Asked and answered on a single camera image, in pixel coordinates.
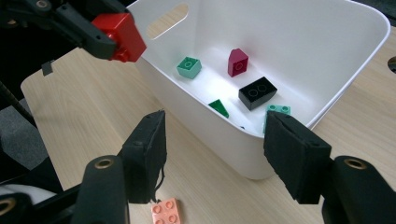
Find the green lego brick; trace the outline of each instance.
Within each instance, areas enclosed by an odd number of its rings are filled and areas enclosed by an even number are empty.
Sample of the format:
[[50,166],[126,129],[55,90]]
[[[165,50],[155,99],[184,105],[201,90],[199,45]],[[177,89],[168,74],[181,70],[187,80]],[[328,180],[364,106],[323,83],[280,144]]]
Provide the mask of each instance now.
[[198,59],[186,57],[177,66],[177,71],[181,76],[193,79],[201,71],[201,68],[201,61],[199,61]]
[[291,108],[288,105],[268,105],[266,110],[265,110],[264,125],[263,125],[263,128],[262,128],[262,132],[263,133],[265,133],[265,125],[266,125],[265,122],[267,121],[267,112],[268,111],[276,111],[276,112],[280,112],[280,113],[283,113],[283,114],[290,115]]
[[222,116],[228,118],[230,115],[228,114],[227,110],[225,109],[224,105],[222,104],[221,100],[216,100],[209,104],[210,107],[217,110]]

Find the table surface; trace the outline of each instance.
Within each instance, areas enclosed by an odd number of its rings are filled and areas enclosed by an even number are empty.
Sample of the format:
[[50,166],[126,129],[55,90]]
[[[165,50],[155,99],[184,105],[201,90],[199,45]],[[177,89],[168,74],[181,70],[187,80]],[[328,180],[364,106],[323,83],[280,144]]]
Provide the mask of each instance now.
[[[396,188],[396,29],[314,129],[332,158],[369,161]],[[75,49],[38,71],[22,91],[64,189],[81,182],[92,159],[117,154],[135,125],[163,106],[133,63],[106,62]],[[168,160],[159,199],[176,197],[184,223],[322,223],[319,205],[299,205],[274,175],[237,174],[172,114],[166,115]],[[131,223],[152,223],[150,204],[130,204]]]

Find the white plastic bin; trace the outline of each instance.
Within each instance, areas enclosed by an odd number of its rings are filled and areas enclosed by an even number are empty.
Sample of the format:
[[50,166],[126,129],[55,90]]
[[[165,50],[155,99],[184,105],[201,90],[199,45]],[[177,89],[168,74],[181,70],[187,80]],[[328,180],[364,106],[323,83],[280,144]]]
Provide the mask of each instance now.
[[[180,4],[188,7],[184,20],[149,38],[149,25]],[[343,0],[139,0],[128,8],[148,45],[136,65],[156,97],[251,179],[274,173],[263,156],[265,107],[289,105],[297,120],[313,128],[390,30],[377,10]],[[249,57],[246,73],[236,77],[227,73],[232,49]],[[194,79],[177,72],[186,56],[201,61]],[[270,80],[277,93],[249,111],[238,90],[260,77]],[[218,99],[228,119],[208,106]]]

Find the toy block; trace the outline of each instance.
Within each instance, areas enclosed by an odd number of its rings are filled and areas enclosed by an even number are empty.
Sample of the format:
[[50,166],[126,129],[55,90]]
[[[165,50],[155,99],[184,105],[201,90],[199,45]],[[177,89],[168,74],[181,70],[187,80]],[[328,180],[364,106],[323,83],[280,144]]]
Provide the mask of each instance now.
[[252,110],[269,101],[276,91],[277,88],[267,78],[262,77],[240,89],[238,97],[247,109]]
[[269,110],[290,115],[290,106],[288,106],[288,105],[268,105],[266,108],[266,111],[269,111]]
[[264,125],[262,128],[263,133],[265,133],[265,126],[266,126],[268,111],[276,111],[276,112],[283,113],[286,115],[290,115],[290,113],[291,113],[290,106],[288,106],[288,105],[268,105],[265,110]]
[[225,109],[224,105],[222,104],[221,100],[216,100],[209,104],[210,107],[217,110],[222,116],[228,118],[230,115],[228,114],[227,110]]
[[241,49],[233,49],[228,58],[228,74],[231,77],[248,70],[248,56]]
[[195,78],[201,71],[201,62],[198,59],[186,57],[178,66],[178,73],[190,79]]
[[181,224],[175,198],[152,205],[151,214],[154,224]]

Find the mint green lego brick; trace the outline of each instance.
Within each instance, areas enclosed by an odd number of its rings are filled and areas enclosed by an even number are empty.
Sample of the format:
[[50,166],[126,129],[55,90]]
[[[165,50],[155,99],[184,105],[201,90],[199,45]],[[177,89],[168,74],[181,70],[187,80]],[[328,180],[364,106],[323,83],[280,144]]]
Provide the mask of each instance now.
[[201,71],[201,68],[201,61],[199,61],[198,59],[186,57],[177,66],[177,71],[181,76],[193,79]]
[[287,115],[290,115],[290,113],[291,113],[291,108],[288,105],[268,105],[265,110],[264,125],[262,128],[263,133],[265,133],[265,121],[267,121],[267,112],[269,110],[280,112],[280,113],[287,114]]
[[266,111],[268,110],[290,115],[290,106],[288,105],[268,105]]

